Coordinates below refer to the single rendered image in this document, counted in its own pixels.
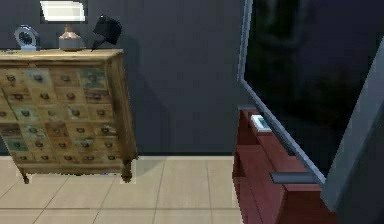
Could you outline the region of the small white box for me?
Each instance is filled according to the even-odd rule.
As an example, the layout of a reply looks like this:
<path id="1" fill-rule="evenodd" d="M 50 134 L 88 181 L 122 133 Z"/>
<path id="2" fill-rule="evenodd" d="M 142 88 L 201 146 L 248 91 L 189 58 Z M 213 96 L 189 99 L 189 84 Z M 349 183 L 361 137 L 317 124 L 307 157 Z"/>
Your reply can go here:
<path id="1" fill-rule="evenodd" d="M 252 115 L 251 120 L 258 132 L 261 132 L 261 133 L 271 132 L 271 128 L 268 126 L 267 122 L 264 120 L 264 118 L 261 115 Z"/>

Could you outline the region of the red wooden television stand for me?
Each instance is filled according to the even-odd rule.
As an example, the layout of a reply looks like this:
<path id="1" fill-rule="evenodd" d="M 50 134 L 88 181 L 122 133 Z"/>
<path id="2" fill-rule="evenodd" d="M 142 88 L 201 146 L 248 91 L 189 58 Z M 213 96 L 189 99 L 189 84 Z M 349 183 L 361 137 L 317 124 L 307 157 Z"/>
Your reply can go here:
<path id="1" fill-rule="evenodd" d="M 338 224 L 317 183 L 278 182 L 274 172 L 304 175 L 303 162 L 271 133 L 257 130 L 254 108 L 239 111 L 232 179 L 244 224 Z"/>

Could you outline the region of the black angular object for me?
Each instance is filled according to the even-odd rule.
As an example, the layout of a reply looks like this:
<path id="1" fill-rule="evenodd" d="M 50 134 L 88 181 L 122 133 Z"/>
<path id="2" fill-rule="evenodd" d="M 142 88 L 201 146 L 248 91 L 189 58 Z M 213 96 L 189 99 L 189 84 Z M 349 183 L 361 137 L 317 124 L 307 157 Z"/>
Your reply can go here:
<path id="1" fill-rule="evenodd" d="M 100 36 L 100 39 L 95 39 L 92 44 L 92 50 L 96 50 L 104 42 L 116 45 L 122 33 L 122 26 L 119 21 L 107 15 L 101 15 L 94 27 L 93 33 Z"/>

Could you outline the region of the large black television set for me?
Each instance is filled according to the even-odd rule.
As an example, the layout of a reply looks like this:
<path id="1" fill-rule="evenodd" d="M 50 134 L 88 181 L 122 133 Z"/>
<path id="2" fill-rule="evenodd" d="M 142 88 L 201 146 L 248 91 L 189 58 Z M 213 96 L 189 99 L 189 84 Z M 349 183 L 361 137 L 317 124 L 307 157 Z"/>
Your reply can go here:
<path id="1" fill-rule="evenodd" d="M 244 0 L 238 78 L 338 224 L 384 224 L 384 0 Z"/>

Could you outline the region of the wooden chest of drawers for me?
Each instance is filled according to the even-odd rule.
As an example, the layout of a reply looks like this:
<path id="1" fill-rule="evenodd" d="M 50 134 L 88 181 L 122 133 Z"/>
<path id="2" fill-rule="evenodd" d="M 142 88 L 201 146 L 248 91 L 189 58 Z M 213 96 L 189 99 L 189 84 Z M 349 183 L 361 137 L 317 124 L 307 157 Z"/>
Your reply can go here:
<path id="1" fill-rule="evenodd" d="M 123 50 L 0 51 L 0 138 L 23 177 L 129 182 L 138 153 Z"/>

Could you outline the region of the table lamp with white shade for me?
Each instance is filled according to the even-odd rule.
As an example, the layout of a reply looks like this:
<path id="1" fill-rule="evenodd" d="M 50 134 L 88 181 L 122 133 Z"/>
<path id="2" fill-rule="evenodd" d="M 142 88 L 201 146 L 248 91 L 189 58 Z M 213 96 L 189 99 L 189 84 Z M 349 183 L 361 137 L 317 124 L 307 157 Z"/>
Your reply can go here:
<path id="1" fill-rule="evenodd" d="M 73 24 L 86 22 L 85 5 L 82 0 L 40 0 L 43 18 L 49 23 L 63 23 L 64 32 L 58 37 L 59 49 L 62 51 L 79 51 L 84 49 L 80 35 L 72 29 Z"/>

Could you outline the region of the round grey desk clock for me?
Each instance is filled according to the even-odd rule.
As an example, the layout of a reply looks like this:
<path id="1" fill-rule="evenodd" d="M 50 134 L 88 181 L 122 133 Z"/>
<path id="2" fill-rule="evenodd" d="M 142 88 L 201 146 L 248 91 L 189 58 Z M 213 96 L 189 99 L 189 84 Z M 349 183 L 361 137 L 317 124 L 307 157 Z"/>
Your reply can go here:
<path id="1" fill-rule="evenodd" d="M 39 51 L 40 35 L 29 25 L 20 25 L 14 32 L 14 37 L 22 51 Z"/>

